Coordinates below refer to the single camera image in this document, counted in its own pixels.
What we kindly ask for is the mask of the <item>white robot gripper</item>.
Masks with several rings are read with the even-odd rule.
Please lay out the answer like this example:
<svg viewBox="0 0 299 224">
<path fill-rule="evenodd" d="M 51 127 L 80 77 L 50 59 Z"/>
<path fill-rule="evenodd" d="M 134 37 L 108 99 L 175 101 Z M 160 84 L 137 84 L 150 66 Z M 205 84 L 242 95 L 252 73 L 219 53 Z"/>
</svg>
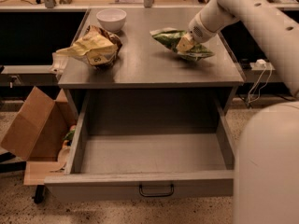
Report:
<svg viewBox="0 0 299 224">
<path fill-rule="evenodd" d="M 195 41 L 205 43 L 228 25 L 238 22 L 238 18 L 210 0 L 190 21 L 188 33 L 178 42 L 176 49 L 186 52 L 192 49 Z"/>
</svg>

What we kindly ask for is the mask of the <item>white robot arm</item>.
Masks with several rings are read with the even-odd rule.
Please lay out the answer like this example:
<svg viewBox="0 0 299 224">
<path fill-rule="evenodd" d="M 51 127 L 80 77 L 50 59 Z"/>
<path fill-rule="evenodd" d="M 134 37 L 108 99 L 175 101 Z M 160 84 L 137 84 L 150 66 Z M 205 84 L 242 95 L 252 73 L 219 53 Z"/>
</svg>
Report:
<svg viewBox="0 0 299 224">
<path fill-rule="evenodd" d="M 189 23 L 185 53 L 242 21 L 293 97 L 299 92 L 299 27 L 267 0 L 210 0 Z M 235 149 L 233 224 L 299 224 L 299 102 L 271 105 L 246 125 Z"/>
</svg>

